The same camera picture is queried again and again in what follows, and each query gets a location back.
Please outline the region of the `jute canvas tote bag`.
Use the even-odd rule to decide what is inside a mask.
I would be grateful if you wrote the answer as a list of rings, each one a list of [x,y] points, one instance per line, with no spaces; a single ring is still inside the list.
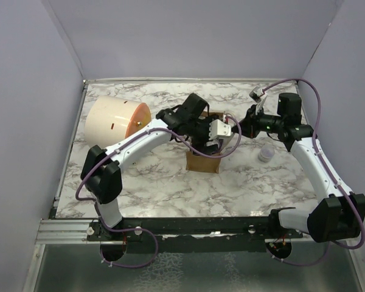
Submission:
[[[200,117],[207,117],[208,113],[202,112]],[[235,117],[229,111],[210,111],[209,117],[218,117],[218,119],[222,120],[224,123],[227,123],[233,127],[235,122],[230,117]],[[195,153],[192,150],[186,151],[186,170],[193,171],[193,172],[202,172],[202,173],[219,173],[219,167],[221,158],[220,156],[224,155],[227,152],[226,147],[231,142],[232,138],[234,137],[235,133],[232,134],[231,137],[226,139],[215,139],[211,142],[218,142],[219,143],[219,151],[212,155],[211,158],[204,157]]]

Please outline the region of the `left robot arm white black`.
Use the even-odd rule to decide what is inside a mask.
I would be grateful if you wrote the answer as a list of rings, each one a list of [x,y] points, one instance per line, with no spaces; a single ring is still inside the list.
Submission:
[[[115,240],[122,233],[123,216],[117,197],[123,189],[122,174],[134,162],[174,139],[189,139],[190,146],[205,155],[216,152],[217,148],[207,143],[215,139],[211,127],[222,118],[216,113],[202,115],[208,108],[209,104],[203,98],[192,93],[182,104],[160,110],[148,125],[122,142],[89,149],[80,185],[92,193],[91,199],[103,220],[101,233],[107,239]]]

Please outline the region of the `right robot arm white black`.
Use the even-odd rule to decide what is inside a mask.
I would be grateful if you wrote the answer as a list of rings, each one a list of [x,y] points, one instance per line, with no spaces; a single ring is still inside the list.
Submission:
[[[267,223],[268,233],[281,238],[289,229],[306,233],[317,243],[358,237],[364,230],[365,195],[355,194],[335,172],[325,156],[314,129],[302,123],[302,100],[295,93],[279,94],[276,115],[265,114],[252,105],[233,133],[254,139],[261,132],[276,134],[300,163],[318,198],[312,211],[285,207],[273,209]]]

